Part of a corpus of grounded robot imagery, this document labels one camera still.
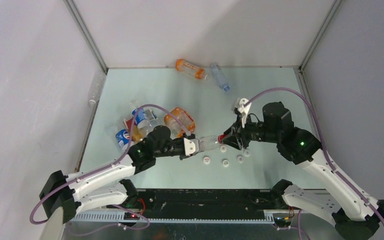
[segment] orange bottle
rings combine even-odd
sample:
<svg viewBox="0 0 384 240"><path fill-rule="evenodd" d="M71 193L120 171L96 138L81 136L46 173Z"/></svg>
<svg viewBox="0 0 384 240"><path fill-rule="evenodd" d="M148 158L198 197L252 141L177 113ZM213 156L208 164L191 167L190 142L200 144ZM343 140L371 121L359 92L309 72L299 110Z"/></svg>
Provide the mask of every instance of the orange bottle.
<svg viewBox="0 0 384 240"><path fill-rule="evenodd" d="M185 110L180 107L176 107L171 111L171 113L183 123L189 132L195 132L195 122ZM179 123L168 114L164 117L164 123L170 129L171 134L173 134L176 138L180 138L185 133Z"/></svg>
<svg viewBox="0 0 384 240"><path fill-rule="evenodd" d="M202 67L190 64L184 59L178 59L176 61L175 67L177 71L190 75L196 79L199 79L199 80L208 79L208 75Z"/></svg>

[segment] red wire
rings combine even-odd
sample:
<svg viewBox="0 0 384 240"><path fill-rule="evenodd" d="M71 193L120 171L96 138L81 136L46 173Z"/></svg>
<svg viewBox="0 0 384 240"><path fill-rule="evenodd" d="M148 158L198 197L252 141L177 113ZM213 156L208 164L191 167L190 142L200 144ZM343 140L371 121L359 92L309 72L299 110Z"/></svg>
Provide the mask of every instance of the red wire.
<svg viewBox="0 0 384 240"><path fill-rule="evenodd" d="M292 211L293 215L291 216L291 212L289 212L289 218L295 217L294 207L290 206L289 209Z"/></svg>
<svg viewBox="0 0 384 240"><path fill-rule="evenodd" d="M140 212L140 214L144 214L144 212L145 212L145 202L144 202L144 200L143 200L142 198L139 198L137 201L138 201L138 202L141 202L141 203L142 203L142 206L143 206L143 209L142 209L142 211Z"/></svg>

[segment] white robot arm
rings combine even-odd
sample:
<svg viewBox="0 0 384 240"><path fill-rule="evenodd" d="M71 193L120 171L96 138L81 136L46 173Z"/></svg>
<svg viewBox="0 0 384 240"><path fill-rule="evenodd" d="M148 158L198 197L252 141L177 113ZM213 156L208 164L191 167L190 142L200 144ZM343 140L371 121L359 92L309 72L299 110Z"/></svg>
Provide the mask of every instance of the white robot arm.
<svg viewBox="0 0 384 240"><path fill-rule="evenodd" d="M219 137L220 142L239 150L247 148L250 141L276 143L285 159L315 177L331 195L310 193L282 179L271 189L279 196L278 201L324 219L345 239L373 236L380 219L370 204L384 218L384 200L370 196L330 156L327 159L321 142L309 131L295 127L291 112L281 102L266 104L262 109L264 121L258 122L252 122L247 116L250 104L248 108L243 107L247 102L245 98L238 98L233 110L237 114L236 122Z"/></svg>
<svg viewBox="0 0 384 240"><path fill-rule="evenodd" d="M200 152L199 140L192 134L188 137L170 138L170 130L157 126L143 141L133 145L120 162L107 163L88 172L63 175L56 171L50 175L39 197L43 199L56 188L72 182L57 191L43 202L48 218L59 208L63 208L63 223L81 212L107 206L123 205L131 207L138 199L138 191L127 177L152 167L157 157L179 156L188 158Z"/></svg>

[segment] cable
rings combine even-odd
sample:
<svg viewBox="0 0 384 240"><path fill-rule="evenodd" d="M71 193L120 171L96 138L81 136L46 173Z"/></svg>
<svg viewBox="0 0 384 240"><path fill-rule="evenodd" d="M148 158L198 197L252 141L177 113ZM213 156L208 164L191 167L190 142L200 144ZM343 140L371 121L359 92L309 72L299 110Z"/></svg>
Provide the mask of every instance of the cable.
<svg viewBox="0 0 384 240"><path fill-rule="evenodd" d="M292 219L293 217L295 217L294 207L290 206L290 210L292 211L292 216L291 216L291 212L289 212L289 218Z"/></svg>
<svg viewBox="0 0 384 240"><path fill-rule="evenodd" d="M298 216L297 216L297 218L298 218L298 235L299 235L299 240L303 240L303 236L301 236L301 213L302 212L303 212L303 210L300 209L298 211Z"/></svg>
<svg viewBox="0 0 384 240"><path fill-rule="evenodd" d="M344 175L342 175L342 173L335 171L337 168L334 166L332 161L330 161L331 158L329 157L329 154L328 154L328 149L326 147L325 138L323 137L322 130L320 128L320 123L319 123L319 120L317 119L317 116L316 116L316 111L314 110L314 108L311 106L311 104L308 102L308 100L303 95L301 95L299 92L297 92L293 89L287 88L287 87L274 87L274 88L270 88L270 89L267 89L267 90L264 90L264 91L258 93L253 98L251 98L247 103L245 103L244 107L247 107L248 105L250 105L253 101L258 99L262 95L270 93L270 92L275 92L275 91L287 91L287 92L293 93L304 101L305 105L307 105L307 108L310 111L311 116L314 120L315 128L317 129L318 136L319 136L320 142L321 142L321 150L323 151L323 154L324 154L324 157L326 158L327 164L333 170L333 172L336 173L338 175L338 177L340 179L342 179L344 181L344 183L346 183L364 201L364 203L366 205L368 205L368 207L379 218L379 220L382 223L383 228L384 228L384 218L379 213L379 211L369 202L369 200L350 181L348 181L348 179L346 179L344 177Z"/></svg>
<svg viewBox="0 0 384 240"><path fill-rule="evenodd" d="M134 211L130 211L124 207L121 207L119 205L113 205L114 207L117 207L125 212L128 212L130 214L135 214L135 215L138 215L140 218L142 218L143 220L146 221L146 225L145 226L141 226L141 227L131 227L131 226L126 226L124 224L121 224L121 223L110 223L110 224L107 224L107 225L104 225L104 226L101 226L93 231L90 231L90 232L86 232L86 233L75 233L75 232L72 232L70 230L69 227L66 227L65 229L67 230L67 232L73 236L76 236L76 237L84 237L84 236L88 236L88 235L91 235L91 234L94 234L98 231L101 231L102 229L106 229L106 228L109 228L109 227L114 227L114 226L117 226L117 227L123 227L124 230L126 229L131 229L131 230L142 230L142 229L146 229L147 227L150 226L150 221L148 220L148 218L144 217L141 213L138 213L138 212L134 212Z"/></svg>
<svg viewBox="0 0 384 240"><path fill-rule="evenodd" d="M257 119L257 122L260 122L260 119L259 119L258 116L255 115L254 113L250 113L250 114L248 114L248 115L249 115L249 116L253 115L253 116Z"/></svg>
<svg viewBox="0 0 384 240"><path fill-rule="evenodd" d="M140 212L140 214L144 214L144 212L145 212L145 202L144 202L144 200L142 198L139 198L137 201L141 202L142 206L143 206L142 211Z"/></svg>
<svg viewBox="0 0 384 240"><path fill-rule="evenodd" d="M176 117L174 116L171 112L169 112L168 110L166 110L165 108L161 107L161 106L158 106L158 105L155 105L155 104L145 104L145 105L142 105L138 108L138 110L134 113L133 115L133 119L136 118L136 116L138 115L139 113L139 110L143 109L143 108L147 108L147 107L150 107L150 108L157 108L159 110L162 110L163 112L165 112L166 114L170 115L173 117L174 120L177 121L177 123L179 123L180 127L184 130L184 132L186 133L187 136L190 136L191 135L191 132L189 132L189 130L185 127L185 125ZM131 124L130 124L130 129L129 129L129 133L132 133L133 132L133 126L134 126L134 121L131 121ZM66 183L64 183L63 185L55 188L54 190L52 190L50 193L48 193L47 195L45 195L37 204L36 206L34 206L33 210L31 211L30 213L30 223L34 224L34 225L39 225L39 224L44 224L46 223L48 220L45 219L45 220L41 220L41 221L35 221L34 220L34 216L35 216L35 213L36 211L39 209L39 207L47 200L49 199L52 195L54 195L55 193L57 193L58 191L60 191L61 189L67 187L68 185L70 184L73 184L75 183L77 180L82 180L84 178L87 178L89 176L92 176L96 173L99 173L101 171L104 171L108 168L111 168L112 165L114 164L118 164L119 162L121 162L123 160L123 158L128 154L129 152L129 149L130 149L130 146L132 144L132 138L129 137L128 139L128 143L127 143L127 148L126 150L124 151L124 153L115 161L115 162L112 162L110 163L109 165L106 165L106 166L103 166L101 168L98 168L94 171L91 171L89 173L86 173L82 176L79 176L71 181L68 181Z"/></svg>

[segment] small white object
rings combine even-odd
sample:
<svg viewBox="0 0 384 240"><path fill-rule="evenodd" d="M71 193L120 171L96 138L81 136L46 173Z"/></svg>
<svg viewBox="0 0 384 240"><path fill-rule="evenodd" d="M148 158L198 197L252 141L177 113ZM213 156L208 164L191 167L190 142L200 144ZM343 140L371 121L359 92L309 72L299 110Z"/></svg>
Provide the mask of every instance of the small white object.
<svg viewBox="0 0 384 240"><path fill-rule="evenodd" d="M220 146L220 152L225 153L228 150L228 147L226 145Z"/></svg>
<svg viewBox="0 0 384 240"><path fill-rule="evenodd" d="M203 158L203 162L204 162L204 164L205 165L208 165L208 164L210 164L210 157L209 156L205 156L204 158Z"/></svg>
<svg viewBox="0 0 384 240"><path fill-rule="evenodd" d="M243 157L242 155L238 155L236 159L237 159L237 161L238 161L240 164L244 162L244 157Z"/></svg>
<svg viewBox="0 0 384 240"><path fill-rule="evenodd" d="M227 160L227 159L223 159L223 161L221 162L221 164L223 164L223 167L227 168L227 167L229 167L229 160Z"/></svg>
<svg viewBox="0 0 384 240"><path fill-rule="evenodd" d="M243 150L243 155L245 155L245 157L249 157L251 156L251 151L249 149L245 149Z"/></svg>

